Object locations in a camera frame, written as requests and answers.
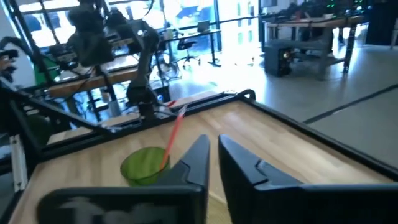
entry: computer tower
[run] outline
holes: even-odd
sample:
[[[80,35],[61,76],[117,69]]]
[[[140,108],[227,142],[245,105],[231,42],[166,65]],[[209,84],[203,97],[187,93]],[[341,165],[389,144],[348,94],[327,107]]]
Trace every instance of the computer tower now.
[[[282,77],[290,74],[292,49],[278,45],[264,46],[264,68],[267,74]]]

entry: floor line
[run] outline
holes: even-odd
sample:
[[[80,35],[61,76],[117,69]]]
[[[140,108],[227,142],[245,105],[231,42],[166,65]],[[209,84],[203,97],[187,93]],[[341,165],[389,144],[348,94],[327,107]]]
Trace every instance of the floor line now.
[[[322,113],[320,115],[316,115],[316,116],[314,116],[312,118],[309,118],[309,119],[305,120],[303,123],[304,124],[315,123],[315,122],[317,122],[317,121],[319,121],[321,119],[327,118],[327,117],[329,117],[329,116],[331,116],[331,115],[333,115],[333,114],[335,114],[335,113],[337,113],[337,112],[339,112],[341,110],[344,110],[344,109],[347,109],[347,108],[349,108],[351,106],[357,105],[358,103],[362,103],[364,101],[370,100],[370,99],[375,98],[375,97],[377,97],[377,96],[379,96],[381,94],[385,94],[387,92],[395,90],[396,88],[398,88],[398,84],[394,84],[394,85],[389,86],[389,87],[387,87],[385,89],[382,89],[382,90],[379,90],[379,91],[377,91],[375,93],[372,93],[372,94],[370,94],[368,96],[364,96],[364,97],[362,97],[362,98],[360,98],[358,100],[354,100],[351,103],[347,103],[345,105],[339,106],[339,107],[337,107],[335,109],[332,109],[330,111],[324,112],[324,113]]]

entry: orange straw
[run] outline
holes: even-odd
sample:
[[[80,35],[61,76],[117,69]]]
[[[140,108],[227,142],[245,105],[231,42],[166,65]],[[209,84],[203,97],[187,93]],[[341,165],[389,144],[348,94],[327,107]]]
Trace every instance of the orange straw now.
[[[177,135],[177,132],[178,132],[178,130],[181,127],[182,118],[184,117],[184,114],[185,114],[186,110],[187,110],[187,106],[185,105],[183,108],[181,108],[181,110],[180,110],[180,112],[179,112],[179,114],[177,116],[177,119],[175,120],[175,126],[173,128],[172,135],[170,136],[169,143],[167,144],[166,152],[165,152],[165,154],[163,156],[163,159],[162,159],[162,164],[160,165],[160,169],[161,170],[163,169],[163,167],[164,167],[164,165],[166,163],[166,160],[169,157],[170,150],[171,150],[171,148],[173,146],[173,143],[174,143],[175,137]]]

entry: green cup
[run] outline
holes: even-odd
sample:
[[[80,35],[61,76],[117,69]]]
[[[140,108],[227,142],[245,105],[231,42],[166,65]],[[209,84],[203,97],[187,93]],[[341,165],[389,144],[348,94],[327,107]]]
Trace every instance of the green cup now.
[[[120,173],[133,186],[151,185],[170,169],[170,157],[160,169],[165,150],[161,147],[145,147],[128,156],[120,166]]]

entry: concrete floor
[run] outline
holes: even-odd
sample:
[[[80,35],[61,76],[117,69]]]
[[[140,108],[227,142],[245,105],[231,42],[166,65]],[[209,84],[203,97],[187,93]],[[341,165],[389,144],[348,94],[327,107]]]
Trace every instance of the concrete floor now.
[[[287,116],[304,122],[374,92],[398,83],[398,50],[388,47],[365,46],[357,43],[351,68],[346,78],[341,76],[342,64],[331,67],[327,81],[314,79],[313,65],[303,65],[291,75],[277,78],[264,74],[262,59],[254,51],[254,66],[247,66],[251,55],[220,55],[221,68],[202,63],[183,70],[183,78],[171,83],[173,99],[193,95],[214,87],[251,88],[257,100]],[[341,56],[345,48],[334,47]],[[209,55],[202,61],[210,59]],[[345,144],[398,167],[395,133],[398,133],[398,90],[364,101],[330,117],[310,124],[312,128]],[[12,192],[10,176],[0,177],[0,205]]]

